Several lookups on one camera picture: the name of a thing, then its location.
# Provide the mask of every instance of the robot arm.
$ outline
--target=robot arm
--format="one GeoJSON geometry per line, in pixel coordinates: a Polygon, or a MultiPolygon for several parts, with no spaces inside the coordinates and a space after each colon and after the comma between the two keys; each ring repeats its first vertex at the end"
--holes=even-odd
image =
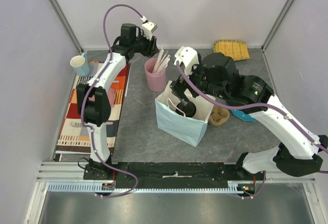
{"type": "MultiPolygon", "coordinates": [[[[283,117],[279,112],[265,107],[243,110],[265,125],[278,137],[281,144],[259,153],[243,153],[237,167],[251,174],[279,169],[291,176],[303,176],[320,170],[322,159],[317,155],[319,148],[288,120],[293,119],[314,141],[318,141],[324,147],[328,144],[327,136],[318,136],[306,129],[289,113],[272,88],[260,77],[239,75],[233,59],[222,53],[213,53],[201,60],[194,49],[181,47],[175,56],[176,62],[184,64],[184,73],[189,80],[203,93],[224,99],[229,106],[264,103],[278,107],[288,114],[287,117],[283,117]]],[[[180,109],[190,108],[190,105],[187,106],[190,101],[184,94],[186,89],[190,90],[193,97],[198,96],[181,76],[172,82],[171,89],[181,101],[178,105],[180,109]]]]}
{"type": "MultiPolygon", "coordinates": [[[[141,28],[134,24],[122,24],[121,35],[116,38],[112,46],[112,59],[110,59],[109,53],[106,61],[95,76],[86,84],[79,84],[76,87],[79,115],[81,115],[86,93],[90,87],[93,87],[85,105],[84,121],[88,125],[90,140],[92,136],[91,130],[93,130],[97,154],[103,161],[109,162],[109,164],[111,158],[107,145],[106,124],[111,114],[111,106],[107,96],[110,86],[135,53],[141,53],[147,57],[158,53],[156,37],[153,36],[157,25],[148,21],[145,17],[141,19],[143,21],[141,28]]],[[[103,171],[106,174],[108,170],[95,155],[95,148],[92,145],[89,164],[91,169],[97,170],[97,173],[98,171],[103,171]]]]}

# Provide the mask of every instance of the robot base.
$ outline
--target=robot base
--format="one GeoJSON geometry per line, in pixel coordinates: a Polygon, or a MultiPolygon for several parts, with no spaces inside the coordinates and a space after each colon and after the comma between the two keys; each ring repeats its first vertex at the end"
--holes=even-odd
{"type": "MultiPolygon", "coordinates": [[[[106,161],[108,165],[112,165],[112,159],[109,157],[106,161]]],[[[89,164],[84,170],[83,179],[85,180],[111,180],[113,179],[113,170],[107,168],[101,162],[89,159],[89,164]]]]}

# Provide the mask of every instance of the colorful rug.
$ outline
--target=colorful rug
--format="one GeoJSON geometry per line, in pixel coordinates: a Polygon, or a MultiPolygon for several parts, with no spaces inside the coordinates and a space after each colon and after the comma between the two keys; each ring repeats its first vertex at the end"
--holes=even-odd
{"type": "MultiPolygon", "coordinates": [[[[77,113],[76,86],[79,83],[85,84],[89,81],[101,68],[101,62],[89,62],[91,69],[90,76],[76,76],[73,90],[70,96],[66,116],[63,120],[59,138],[57,140],[56,153],[69,154],[90,154],[90,139],[87,128],[82,127],[81,117],[77,113]]],[[[129,65],[127,65],[118,74],[111,88],[115,91],[115,102],[111,107],[111,115],[107,121],[107,144],[110,151],[113,153],[118,122],[121,113],[122,103],[125,96],[125,90],[128,82],[129,65]]]]}

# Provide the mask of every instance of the gray table surface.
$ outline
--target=gray table surface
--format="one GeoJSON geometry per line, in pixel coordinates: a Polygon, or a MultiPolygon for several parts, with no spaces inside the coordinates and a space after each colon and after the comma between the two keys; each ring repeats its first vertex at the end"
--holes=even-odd
{"type": "MultiPolygon", "coordinates": [[[[212,49],[198,50],[202,57],[212,49]]],[[[167,67],[167,80],[175,80],[179,74],[171,64],[167,67]]],[[[236,61],[243,75],[257,75],[270,82],[260,49],[249,49],[251,59],[236,61]]],[[[106,59],[107,51],[89,51],[88,59],[106,59]]],[[[195,148],[157,128],[155,98],[161,92],[147,87],[144,64],[148,58],[140,54],[130,61],[130,77],[127,96],[124,99],[113,161],[204,161],[236,162],[243,152],[259,152],[270,149],[279,140],[261,123],[245,122],[230,115],[221,127],[208,125],[207,131],[195,148]]]]}

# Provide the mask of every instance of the paper bag handle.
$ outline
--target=paper bag handle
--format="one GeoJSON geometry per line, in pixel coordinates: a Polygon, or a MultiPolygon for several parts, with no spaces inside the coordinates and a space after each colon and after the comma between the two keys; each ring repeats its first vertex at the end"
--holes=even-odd
{"type": "Polygon", "coordinates": [[[173,104],[172,100],[171,100],[169,97],[166,99],[166,103],[168,104],[168,107],[170,107],[170,106],[169,106],[169,101],[171,102],[171,104],[173,105],[174,108],[176,108],[178,111],[180,111],[180,112],[183,114],[184,117],[186,116],[186,114],[185,114],[182,110],[180,110],[178,107],[176,107],[176,106],[173,104]]]}

